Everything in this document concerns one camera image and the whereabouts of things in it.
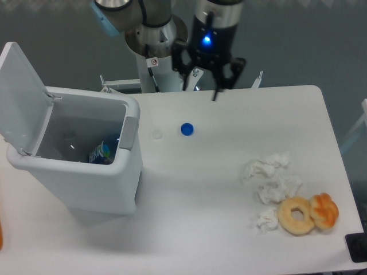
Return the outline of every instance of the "orange object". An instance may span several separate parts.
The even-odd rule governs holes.
[[[292,211],[296,209],[302,212],[302,220],[293,218]],[[314,221],[310,217],[310,203],[302,197],[288,198],[282,201],[277,215],[280,224],[295,235],[307,234],[315,226]]]
[[[329,194],[321,193],[310,199],[310,215],[317,227],[329,229],[334,226],[339,210]]]

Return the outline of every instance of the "small white circle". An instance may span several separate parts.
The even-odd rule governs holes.
[[[163,133],[162,133],[162,131],[161,131],[161,130],[159,130],[159,129],[155,129],[155,130],[153,130],[153,132],[151,133],[151,137],[152,137],[153,139],[161,139],[161,138],[162,138],[162,136],[163,136]]]

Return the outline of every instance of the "crumpled tissue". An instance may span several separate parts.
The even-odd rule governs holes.
[[[289,152],[275,153],[265,156],[259,160],[253,160],[246,165],[241,179],[243,182],[248,181],[253,176],[261,175],[265,178],[272,178],[275,175],[276,169],[279,167],[287,168],[290,163]]]
[[[293,198],[302,185],[299,176],[280,176],[277,182],[270,182],[259,186],[257,191],[260,200],[268,205],[270,202],[279,203],[286,198]]]
[[[278,226],[278,217],[276,215],[276,208],[270,207],[269,209],[261,212],[258,215],[256,222],[260,232],[265,234],[268,231],[275,230]]]

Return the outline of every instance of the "open lid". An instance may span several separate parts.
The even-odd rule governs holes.
[[[19,45],[0,55],[0,134],[22,155],[34,155],[52,112],[52,98]]]

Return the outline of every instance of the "white trash can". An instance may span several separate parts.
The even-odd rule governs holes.
[[[0,133],[10,143],[7,159],[29,171],[66,206],[116,214],[135,210],[142,169],[139,117],[132,97],[46,88],[19,45],[5,45],[0,56]],[[98,144],[119,134],[111,164],[88,163]]]

